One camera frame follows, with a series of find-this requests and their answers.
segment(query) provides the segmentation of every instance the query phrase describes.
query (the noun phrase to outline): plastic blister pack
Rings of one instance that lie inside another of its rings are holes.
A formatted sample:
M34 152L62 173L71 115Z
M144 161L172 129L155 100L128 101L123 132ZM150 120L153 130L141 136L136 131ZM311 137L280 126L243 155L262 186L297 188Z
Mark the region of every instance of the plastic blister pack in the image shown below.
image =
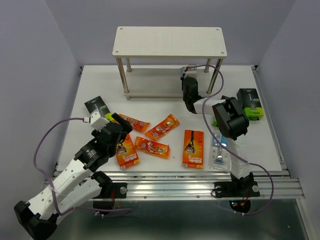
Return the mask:
M225 147L229 147L227 138L225 138L218 129L214 128L214 136ZM211 137L211 146L208 167L210 169L229 173L231 171L231 156L230 153L223 149L220 144Z

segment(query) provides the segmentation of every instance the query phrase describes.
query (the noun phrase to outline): robotic arm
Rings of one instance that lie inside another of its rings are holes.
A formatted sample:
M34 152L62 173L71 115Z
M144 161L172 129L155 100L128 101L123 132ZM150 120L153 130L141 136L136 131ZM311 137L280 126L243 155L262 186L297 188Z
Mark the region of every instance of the robotic arm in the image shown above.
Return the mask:
M116 154L117 144L122 143L132 131L129 122L116 113L112 117L119 124L101 117L99 111L93 112L90 125L95 128L91 133L94 138L75 154L70 164L53 181L54 189L49 185L29 201L19 201L15 205L19 223L33 239L47 239L74 207L98 196L102 188L110 187L111 179L96 170ZM79 186L88 177L90 179ZM63 214L57 214L55 205Z
M193 114L203 112L205 98L198 92L198 82L194 77L181 75L183 101L186 108ZM229 150L240 155L239 141L248 132L249 120L234 97L224 97L221 100L209 99L204 105L204 113L214 115L217 126L229 144ZM231 181L215 182L216 198L242 197L249 193L250 197L259 197L259 188L249 165L231 154Z

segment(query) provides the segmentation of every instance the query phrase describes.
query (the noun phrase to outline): wall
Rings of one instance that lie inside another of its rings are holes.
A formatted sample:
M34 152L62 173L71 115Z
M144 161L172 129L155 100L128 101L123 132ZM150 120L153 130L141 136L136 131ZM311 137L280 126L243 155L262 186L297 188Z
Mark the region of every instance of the wall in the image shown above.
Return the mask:
M281 148L320 229L320 2L297 0L258 67Z
M79 65L44 0L3 0L0 7L0 239L29 239L14 205L43 187L35 148L55 122L71 113ZM39 152L53 173L66 125Z
M81 65L116 63L112 56L118 26L222 27L226 64L257 64L294 0L46 0ZM133 59L133 64L164 61ZM165 63L185 64L184 60Z

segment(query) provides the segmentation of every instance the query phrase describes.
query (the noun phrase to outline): metal leg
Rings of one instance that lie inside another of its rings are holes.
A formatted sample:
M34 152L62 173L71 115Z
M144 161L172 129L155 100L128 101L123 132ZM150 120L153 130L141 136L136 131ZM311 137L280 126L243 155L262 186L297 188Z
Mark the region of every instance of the metal leg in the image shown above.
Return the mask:
M222 61L223 59L218 59L218 61L216 61L216 65L215 67L220 70L220 67L222 65ZM209 83L209 88L208 88L208 91L206 91L207 94L211 95L212 94L212 89L214 88L214 85L216 83L216 80L217 80L217 76L218 76L218 71L217 70L214 70L213 71L213 74L212 74L212 77L211 77L211 81Z
M208 58L208 60L206 61L206 65L210 65L211 64L211 59ZM209 72L209 66L206 66L204 69L204 72L207 74Z
M122 85L123 85L123 91L125 94L128 94L129 88L128 88L126 74L125 74L125 70L124 70L124 66L122 64L121 58L116 58L116 63L119 68L119 73L120 73L120 77L121 77L121 81L122 81Z
M131 65L130 65L130 59L126 58L125 59L125 63L126 63L126 71L131 73L132 72L132 68L131 68Z

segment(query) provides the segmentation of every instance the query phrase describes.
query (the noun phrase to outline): purple cable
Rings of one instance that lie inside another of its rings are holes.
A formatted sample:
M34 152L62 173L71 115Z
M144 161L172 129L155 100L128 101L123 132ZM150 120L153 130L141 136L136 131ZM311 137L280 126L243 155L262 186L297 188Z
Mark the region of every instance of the purple cable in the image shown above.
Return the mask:
M237 155L236 153L232 152L230 149L228 149L227 147L225 147L216 137L215 137L215 134L212 132L209 124L208 124L208 121L206 119L206 115L205 115L205 104L206 102L216 96L217 94L219 94L222 90L222 88L224 87L224 84L225 84L225 80L224 80L224 76L222 75L221 71L219 69L217 69L215 66L213 65L207 65L207 64L203 64L203 65L197 65L197 66L189 66L188 69L193 69L193 68L199 68L199 67L211 67L211 68L214 68L218 73L219 75L221 76L221 87L219 89L219 91L217 91L216 93L210 95L209 97L207 97L204 101L203 101L203 104L202 104L202 116L203 116L203 120L204 120L204 123L206 125L206 127L208 128L209 132L211 133L213 139L223 148L225 149L227 152L229 152L230 154L232 154L233 156L235 156L236 158L240 159L241 161L243 161L244 163L247 163L251 166L257 166L259 168L261 168L263 171L265 171L265 173L267 174L267 176L270 178L270 182L271 182L271 194L270 194L270 198L268 200L268 202L262 207L260 208L259 210L257 211L253 211L253 212L249 212L249 213L244 213L244 215L254 215L254 214L257 214L257 213L260 213L261 211L263 211L270 203L271 203L271 200L274 196L274 191L275 191L275 186L274 186L274 181L270 175L270 173L267 171L267 169L265 169L263 166L257 164L257 163L251 163L251 162L248 162L247 160L245 160L243 157Z
M47 137L47 135L56 127L58 126L59 124L61 123L64 123L64 122L68 122L68 121L71 121L71 120L82 120L84 121L85 119L83 117L72 117L72 118L67 118L67 119L64 119L64 120L61 120L61 121L58 121L55 125L53 125L46 133L45 135L42 137L42 139L40 140L38 146L36 147L35 149L35 152L34 152L34 156L33 156L33 165L35 167L35 169L37 169L39 172L41 172L45 179L49 182L49 185L51 186L51 188L53 190L51 190L52 192L52 198L53 198L53 204L54 204L54 207L55 207L55 210L56 212L58 213L58 215L60 216L63 216L63 215L66 215L67 213L71 212L72 210L74 209L80 209L80 210L91 210L91 211L95 211L95 212L108 212L108 213L113 213L113 212L123 212L123 211L126 211L122 214L119 214L119 215L107 215L107 216L104 216L106 218L114 218L114 217L120 217L120 216L123 216L123 215L126 215L128 213L130 213L132 211L131 208L120 208L120 209L111 209L111 210L108 210L108 209L98 209L98 208L92 208L92 207L83 207L83 206L76 206L75 208L69 208L67 209L66 211L64 212L61 212L59 210L59 206L58 206L58 201L57 201L57 196L56 196L56 192L54 191L55 189L55 186L54 186L54 183L53 181L51 180L51 177L49 176L49 174L42 168L38 167L37 165L37 154L38 154L38 151L39 151L39 148L41 146L41 144L43 143L43 141L45 140L45 138Z

